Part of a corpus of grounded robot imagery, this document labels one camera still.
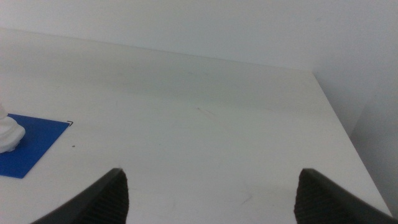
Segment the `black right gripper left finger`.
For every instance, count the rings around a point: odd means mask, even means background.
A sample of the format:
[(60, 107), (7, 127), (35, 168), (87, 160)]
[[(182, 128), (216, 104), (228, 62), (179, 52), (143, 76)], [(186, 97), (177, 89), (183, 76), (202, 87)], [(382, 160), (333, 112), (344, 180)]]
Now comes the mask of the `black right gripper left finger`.
[(129, 211), (127, 177), (113, 168), (84, 191), (34, 224), (126, 223)]

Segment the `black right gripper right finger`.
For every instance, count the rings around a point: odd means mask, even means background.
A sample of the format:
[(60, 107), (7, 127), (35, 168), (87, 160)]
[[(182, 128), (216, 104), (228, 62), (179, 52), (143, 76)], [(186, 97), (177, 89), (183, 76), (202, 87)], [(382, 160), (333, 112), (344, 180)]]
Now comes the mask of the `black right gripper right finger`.
[(315, 169), (302, 169), (294, 215), (298, 224), (397, 224)]

